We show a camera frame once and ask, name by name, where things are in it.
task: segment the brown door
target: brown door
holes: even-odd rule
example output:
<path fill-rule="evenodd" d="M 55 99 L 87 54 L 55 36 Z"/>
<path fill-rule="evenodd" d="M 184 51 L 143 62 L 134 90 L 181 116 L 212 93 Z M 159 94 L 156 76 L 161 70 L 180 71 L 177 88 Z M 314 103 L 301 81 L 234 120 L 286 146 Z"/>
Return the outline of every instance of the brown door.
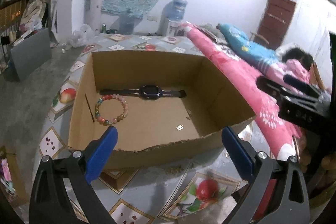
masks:
<path fill-rule="evenodd" d="M 281 45 L 292 21 L 295 5 L 290 0 L 268 0 L 258 34 L 268 40 L 269 48 L 275 50 Z"/>

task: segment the white curtain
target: white curtain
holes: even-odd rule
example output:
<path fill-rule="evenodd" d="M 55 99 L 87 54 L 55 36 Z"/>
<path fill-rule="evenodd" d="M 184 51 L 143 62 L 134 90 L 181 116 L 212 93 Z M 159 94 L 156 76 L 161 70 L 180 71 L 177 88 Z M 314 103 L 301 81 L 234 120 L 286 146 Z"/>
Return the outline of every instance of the white curtain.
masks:
<path fill-rule="evenodd" d="M 327 0 L 299 0 L 283 40 L 313 56 L 327 88 L 332 86 L 329 31 L 336 32 L 336 6 Z"/>

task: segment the watch screen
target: watch screen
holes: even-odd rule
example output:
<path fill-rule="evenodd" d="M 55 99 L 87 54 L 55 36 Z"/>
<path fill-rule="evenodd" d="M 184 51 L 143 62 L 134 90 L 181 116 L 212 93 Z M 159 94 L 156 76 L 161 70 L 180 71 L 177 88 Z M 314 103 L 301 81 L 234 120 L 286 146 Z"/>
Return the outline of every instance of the watch screen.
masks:
<path fill-rule="evenodd" d="M 145 92 L 146 94 L 158 94 L 159 88 L 155 85 L 145 85 L 143 87 L 143 92 Z"/>

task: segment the blue blanket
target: blue blanket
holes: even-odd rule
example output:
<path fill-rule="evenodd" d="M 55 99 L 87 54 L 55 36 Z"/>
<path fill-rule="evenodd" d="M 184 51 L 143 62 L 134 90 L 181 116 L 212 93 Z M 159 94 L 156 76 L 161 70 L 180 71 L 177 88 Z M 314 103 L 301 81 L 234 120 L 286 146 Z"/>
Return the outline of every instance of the blue blanket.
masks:
<path fill-rule="evenodd" d="M 247 35 L 234 25 L 219 25 L 219 30 L 225 36 L 233 51 L 262 74 L 265 75 L 270 65 L 278 62 L 274 50 L 249 41 Z"/>

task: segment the concrete floor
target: concrete floor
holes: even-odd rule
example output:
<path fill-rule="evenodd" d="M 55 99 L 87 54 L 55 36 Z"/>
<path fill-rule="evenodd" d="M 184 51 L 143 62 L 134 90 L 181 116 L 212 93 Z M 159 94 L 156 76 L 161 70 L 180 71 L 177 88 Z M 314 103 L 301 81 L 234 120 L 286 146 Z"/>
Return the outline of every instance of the concrete floor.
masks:
<path fill-rule="evenodd" d="M 53 97 L 82 51 L 64 54 L 53 49 L 52 59 L 23 82 L 6 81 L 0 75 L 0 146 L 16 149 L 16 158 L 27 193 L 31 193 L 32 170 L 38 139 Z"/>

